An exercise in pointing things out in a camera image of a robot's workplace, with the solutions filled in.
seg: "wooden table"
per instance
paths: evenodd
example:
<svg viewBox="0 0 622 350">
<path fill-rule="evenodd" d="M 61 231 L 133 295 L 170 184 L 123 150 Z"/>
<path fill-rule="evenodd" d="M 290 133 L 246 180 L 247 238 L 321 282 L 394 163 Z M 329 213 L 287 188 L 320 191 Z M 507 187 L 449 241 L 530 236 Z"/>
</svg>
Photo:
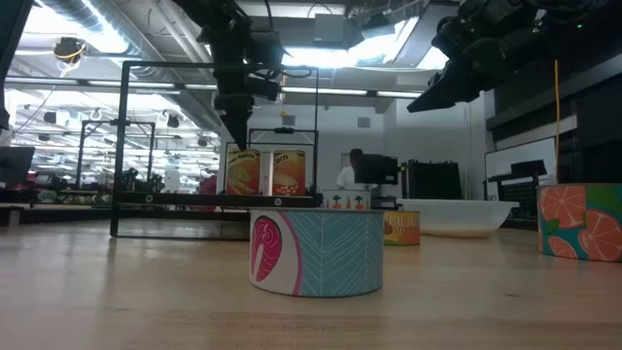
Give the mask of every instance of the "wooden table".
<svg viewBox="0 0 622 350">
<path fill-rule="evenodd" d="M 622 346 L 622 265 L 540 255 L 531 231 L 386 247 L 382 290 L 310 299 L 250 286 L 247 242 L 115 240 L 107 225 L 0 230 L 2 349 Z"/>
</svg>

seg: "computer monitor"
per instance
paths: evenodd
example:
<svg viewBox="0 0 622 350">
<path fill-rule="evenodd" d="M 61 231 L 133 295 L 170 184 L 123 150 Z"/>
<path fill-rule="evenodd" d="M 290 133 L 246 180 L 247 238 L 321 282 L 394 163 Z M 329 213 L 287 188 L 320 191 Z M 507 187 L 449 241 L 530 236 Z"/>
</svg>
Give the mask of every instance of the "computer monitor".
<svg viewBox="0 0 622 350">
<path fill-rule="evenodd" d="M 26 182 L 34 154 L 34 147 L 0 147 L 0 182 Z"/>
<path fill-rule="evenodd" d="M 361 155 L 356 164 L 354 181 L 357 184 L 397 185 L 399 167 L 396 157 Z"/>
</svg>

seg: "ceiling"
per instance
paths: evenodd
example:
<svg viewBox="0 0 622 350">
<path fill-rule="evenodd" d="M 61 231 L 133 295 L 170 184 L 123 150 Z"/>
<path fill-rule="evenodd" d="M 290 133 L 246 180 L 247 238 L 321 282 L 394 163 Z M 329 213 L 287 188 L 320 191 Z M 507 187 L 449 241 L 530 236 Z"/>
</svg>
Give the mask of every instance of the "ceiling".
<svg viewBox="0 0 622 350">
<path fill-rule="evenodd" d="M 170 0 L 102 0 L 89 1 L 101 13 L 102 17 L 111 20 L 112 24 L 122 24 L 116 30 L 122 38 L 129 40 L 131 35 L 132 44 L 139 44 L 139 50 L 134 52 L 123 52 L 121 54 L 110 55 L 102 49 L 114 50 L 115 45 L 123 45 L 125 42 L 115 42 L 112 39 L 105 41 L 91 40 L 88 36 L 88 46 L 86 47 L 79 65 L 75 65 L 73 70 L 67 69 L 68 66 L 59 62 L 52 54 L 52 47 L 58 42 L 60 37 L 77 36 L 82 37 L 81 33 L 85 28 L 80 23 L 66 20 L 59 14 L 50 13 L 47 8 L 34 7 L 31 17 L 26 25 L 26 30 L 21 38 L 16 58 L 13 62 L 10 75 L 25 77 L 48 77 L 58 78 L 66 76 L 74 79 L 95 79 L 95 80 L 114 80 L 121 78 L 121 64 L 125 59 L 135 59 L 136 52 L 150 53 L 151 57 L 161 58 L 167 61 L 191 62 L 197 59 L 209 58 L 209 48 L 195 42 L 194 38 L 200 28 L 177 8 L 171 5 Z M 47 3 L 48 0 L 37 0 L 38 3 Z M 328 0 L 325 4 L 336 14 L 348 14 L 348 35 L 347 40 L 352 43 L 360 42 L 363 37 L 361 31 L 357 29 L 369 14 L 382 12 L 388 9 L 394 11 L 390 17 L 393 22 L 404 21 L 409 18 L 416 18 L 414 29 L 407 32 L 406 29 L 400 30 L 396 36 L 404 32 L 403 45 L 396 51 L 396 58 L 386 64 L 376 64 L 357 68 L 322 68 L 320 69 L 319 84 L 320 88 L 355 88 L 355 89 L 377 89 L 377 90 L 423 90 L 427 86 L 427 81 L 434 73 L 433 71 L 416 70 L 419 63 L 424 59 L 430 50 L 430 41 L 435 34 L 435 27 L 438 21 L 445 16 L 455 14 L 457 7 L 456 1 L 432 2 L 428 6 L 420 2 L 412 4 L 413 1 L 348 1 L 348 0 Z M 252 16 L 254 26 L 266 27 L 268 19 L 263 0 L 240 0 L 238 4 Z M 271 0 L 270 1 L 273 22 L 276 31 L 280 32 L 282 44 L 286 49 L 295 52 L 295 48 L 313 48 L 313 38 L 315 35 L 315 15 L 326 14 L 328 10 L 321 4 L 312 8 L 313 2 L 303 0 Z M 165 25 L 161 16 L 154 6 L 169 18 L 172 27 Z M 169 29 L 176 31 L 177 38 Z M 139 72 L 132 79 L 142 79 Z M 186 83 L 207 83 L 211 80 L 209 74 L 200 72 L 196 69 L 175 69 L 167 72 L 169 79 L 177 82 Z M 287 79 L 287 87 L 315 87 L 316 79 Z M 9 91 L 12 96 L 14 109 L 17 111 L 17 143 L 38 145 L 38 156 L 34 163 L 38 165 L 59 165 L 51 163 L 56 161 L 59 149 L 64 148 L 67 157 L 64 159 L 64 166 L 56 168 L 67 173 L 75 172 L 77 160 L 77 146 L 80 142 L 81 121 L 91 118 L 95 109 L 101 113 L 101 121 L 109 121 L 116 117 L 118 112 L 119 95 L 115 92 L 97 91 L 65 91 L 64 88 L 52 90 L 54 87 L 36 87 L 27 89 L 24 87 L 14 87 Z M 166 166 L 180 165 L 183 172 L 195 179 L 201 174 L 202 170 L 218 169 L 218 162 L 202 164 L 197 163 L 197 159 L 190 154 L 197 153 L 202 158 L 218 159 L 217 134 L 220 130 L 216 126 L 220 123 L 218 114 L 208 106 L 211 105 L 211 92 L 202 95 L 194 95 L 194 101 L 198 104 L 191 108 L 180 102 L 176 96 L 159 95 L 157 91 L 137 91 L 129 98 L 128 116 L 135 122 L 155 123 L 156 138 L 155 148 L 157 152 L 173 151 L 172 155 L 159 155 L 156 157 L 155 169 L 163 171 Z M 45 108 L 35 115 L 37 107 L 45 103 Z M 315 104 L 314 95 L 293 94 L 285 95 L 285 102 L 291 105 L 313 105 Z M 348 97 L 338 95 L 321 96 L 319 103 L 324 107 L 330 106 L 358 106 L 375 107 L 377 113 L 384 113 L 392 100 L 387 98 L 368 98 L 368 97 Z M 42 115 L 46 110 L 56 111 L 59 115 L 69 116 L 67 122 L 50 124 L 42 120 Z M 179 128 L 170 128 L 166 125 L 166 119 L 171 114 L 180 116 Z M 39 134 L 47 132 L 50 136 L 49 141 L 40 141 Z M 98 127 L 96 132 L 90 135 L 85 145 L 89 148 L 86 156 L 94 160 L 86 160 L 89 168 L 101 168 L 103 162 L 110 160 L 106 150 L 114 147 L 115 141 L 107 134 L 114 134 L 115 128 L 107 124 Z M 136 135 L 129 138 L 131 142 L 126 143 L 125 147 L 128 155 L 126 160 L 136 167 L 144 168 L 145 148 L 149 146 L 149 138 L 145 136 L 145 127 L 133 125 L 128 128 L 128 134 Z M 206 148 L 198 148 L 199 137 L 206 137 L 209 145 Z M 186 157 L 174 157 L 177 154 L 187 154 Z"/>
</svg>

